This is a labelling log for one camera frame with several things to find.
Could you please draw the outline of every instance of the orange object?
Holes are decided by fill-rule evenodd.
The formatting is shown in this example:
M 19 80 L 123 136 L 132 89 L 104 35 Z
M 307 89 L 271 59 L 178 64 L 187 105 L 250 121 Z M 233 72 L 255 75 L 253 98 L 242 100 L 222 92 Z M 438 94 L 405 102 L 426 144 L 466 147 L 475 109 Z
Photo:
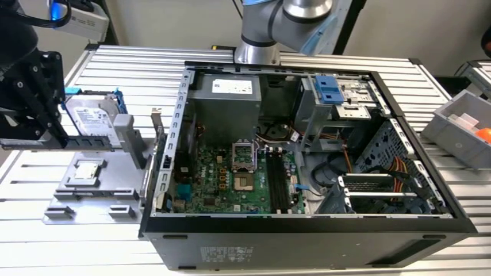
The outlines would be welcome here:
M 483 128 L 478 130 L 475 135 L 483 138 L 486 142 L 491 143 L 491 128 Z

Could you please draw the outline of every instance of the power cable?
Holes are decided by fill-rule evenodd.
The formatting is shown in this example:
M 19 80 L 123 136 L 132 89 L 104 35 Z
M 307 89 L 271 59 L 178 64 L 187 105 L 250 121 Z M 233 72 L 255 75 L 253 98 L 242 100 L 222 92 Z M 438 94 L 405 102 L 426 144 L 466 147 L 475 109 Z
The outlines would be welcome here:
M 238 3 L 237 3 L 237 0 L 233 0 L 233 3 L 234 3 L 234 6 L 237 7 L 237 10 L 238 10 L 238 14 L 241 16 L 241 19 L 243 19 L 243 14 L 241 13 L 241 10 L 239 10 L 239 6 L 238 6 Z

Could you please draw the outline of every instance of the ram slot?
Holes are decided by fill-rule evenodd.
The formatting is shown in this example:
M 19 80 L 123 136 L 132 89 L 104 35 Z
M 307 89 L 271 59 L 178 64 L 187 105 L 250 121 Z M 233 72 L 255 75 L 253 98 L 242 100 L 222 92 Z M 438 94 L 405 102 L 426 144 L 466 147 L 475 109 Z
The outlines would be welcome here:
M 267 171 L 273 210 L 281 210 L 282 213 L 287 213 L 290 209 L 289 189 L 286 186 L 286 174 L 281 152 L 269 153 Z

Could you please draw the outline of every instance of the motherboard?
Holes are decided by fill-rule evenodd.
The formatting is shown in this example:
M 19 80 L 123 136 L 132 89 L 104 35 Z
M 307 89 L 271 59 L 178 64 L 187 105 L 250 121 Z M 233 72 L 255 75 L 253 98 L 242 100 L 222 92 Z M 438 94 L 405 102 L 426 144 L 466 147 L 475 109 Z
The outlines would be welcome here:
M 191 184 L 178 185 L 175 211 L 179 213 L 305 213 L 302 193 L 295 189 L 295 184 L 299 185 L 299 176 L 294 153 L 277 152 L 275 162 L 271 161 L 273 155 L 273 152 L 266 150 L 258 151 L 254 146 L 199 147 L 197 175 Z M 237 166 L 237 164 L 253 163 L 255 163 L 255 169 L 251 166 L 246 168 L 246 165 Z M 279 202 L 282 202 L 283 211 L 277 209 Z

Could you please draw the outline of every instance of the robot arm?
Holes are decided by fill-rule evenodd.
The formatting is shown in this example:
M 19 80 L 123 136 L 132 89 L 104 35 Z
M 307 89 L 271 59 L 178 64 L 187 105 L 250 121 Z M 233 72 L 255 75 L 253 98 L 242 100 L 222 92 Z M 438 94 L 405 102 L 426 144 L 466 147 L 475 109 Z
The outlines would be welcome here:
M 60 124 L 62 55 L 38 50 L 32 25 L 67 24 L 66 4 L 66 16 L 50 21 L 26 16 L 18 0 L 0 0 L 0 145 L 8 150 L 111 149 L 107 137 L 68 136 Z
M 279 65 L 278 42 L 314 56 L 337 26 L 334 0 L 245 0 L 237 63 Z

